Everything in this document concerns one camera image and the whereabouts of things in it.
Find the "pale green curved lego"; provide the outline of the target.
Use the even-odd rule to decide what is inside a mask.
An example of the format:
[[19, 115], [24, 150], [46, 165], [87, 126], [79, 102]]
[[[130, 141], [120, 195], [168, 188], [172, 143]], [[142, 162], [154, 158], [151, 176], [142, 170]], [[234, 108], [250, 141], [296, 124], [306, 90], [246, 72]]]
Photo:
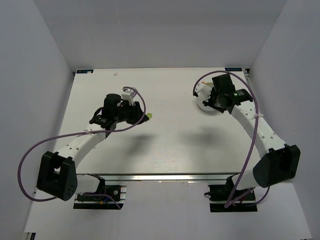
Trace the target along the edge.
[[153, 115], [151, 113], [147, 113], [146, 116], [151, 119], [153, 117]]

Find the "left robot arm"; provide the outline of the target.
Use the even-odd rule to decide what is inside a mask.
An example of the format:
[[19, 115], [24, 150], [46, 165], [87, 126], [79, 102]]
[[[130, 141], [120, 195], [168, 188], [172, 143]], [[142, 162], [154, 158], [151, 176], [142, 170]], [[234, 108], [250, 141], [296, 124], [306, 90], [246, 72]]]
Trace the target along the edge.
[[85, 156], [115, 131], [118, 123], [136, 126], [151, 117], [141, 109], [138, 101], [125, 99], [124, 95], [107, 94], [103, 106], [89, 121], [84, 134], [56, 152], [47, 151], [41, 158], [36, 187], [63, 201], [74, 194], [101, 197], [105, 193], [105, 180], [94, 174], [76, 173]]

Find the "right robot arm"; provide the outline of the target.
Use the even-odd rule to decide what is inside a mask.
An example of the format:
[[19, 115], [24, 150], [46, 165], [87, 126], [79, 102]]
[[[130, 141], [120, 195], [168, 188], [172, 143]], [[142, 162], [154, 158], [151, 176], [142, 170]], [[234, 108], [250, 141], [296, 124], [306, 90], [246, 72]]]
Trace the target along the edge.
[[273, 131], [260, 114], [257, 99], [249, 88], [236, 89], [228, 73], [213, 77], [212, 82], [209, 105], [221, 113], [228, 111], [251, 138], [250, 150], [256, 148], [260, 156], [253, 168], [228, 177], [227, 187], [244, 191], [293, 179], [301, 156], [298, 146], [288, 145]]

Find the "white round divided container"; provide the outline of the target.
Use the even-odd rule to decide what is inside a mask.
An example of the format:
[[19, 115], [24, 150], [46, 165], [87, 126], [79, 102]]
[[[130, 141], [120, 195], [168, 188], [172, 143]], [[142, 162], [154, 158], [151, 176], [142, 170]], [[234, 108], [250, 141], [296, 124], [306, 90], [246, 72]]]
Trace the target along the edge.
[[213, 89], [211, 91], [211, 95], [210, 95], [210, 100], [207, 104], [205, 104], [206, 106], [210, 107], [211, 109], [213, 109], [213, 111], [218, 111], [220, 112], [219, 108], [217, 106], [215, 106], [215, 97], [217, 96], [217, 92], [215, 91], [214, 88], [214, 84], [213, 84]]

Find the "blue label left corner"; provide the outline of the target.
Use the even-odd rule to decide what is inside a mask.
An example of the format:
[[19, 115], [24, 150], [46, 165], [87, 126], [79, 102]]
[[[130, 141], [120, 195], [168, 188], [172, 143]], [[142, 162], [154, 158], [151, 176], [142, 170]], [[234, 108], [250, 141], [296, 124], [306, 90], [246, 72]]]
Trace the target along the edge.
[[92, 74], [93, 72], [93, 69], [78, 69], [76, 74]]

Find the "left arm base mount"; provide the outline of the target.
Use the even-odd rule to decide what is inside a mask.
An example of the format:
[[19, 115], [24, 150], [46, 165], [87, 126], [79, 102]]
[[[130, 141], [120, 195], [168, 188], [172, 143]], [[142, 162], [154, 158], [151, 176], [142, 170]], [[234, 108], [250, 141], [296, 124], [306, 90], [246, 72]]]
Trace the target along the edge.
[[75, 210], [121, 210], [127, 185], [95, 174], [79, 174], [73, 202]]

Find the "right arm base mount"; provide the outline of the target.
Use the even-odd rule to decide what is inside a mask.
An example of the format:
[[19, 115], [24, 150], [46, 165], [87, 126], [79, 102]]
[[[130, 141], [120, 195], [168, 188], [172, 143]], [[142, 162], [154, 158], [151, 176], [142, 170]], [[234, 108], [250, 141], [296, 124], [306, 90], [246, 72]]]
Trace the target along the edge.
[[229, 207], [225, 207], [228, 198], [233, 189], [233, 185], [225, 184], [211, 184], [208, 185], [208, 191], [204, 196], [209, 199], [209, 207], [211, 213], [249, 213], [257, 212], [256, 195], [252, 189], [236, 190], [231, 198], [231, 202], [237, 199]]

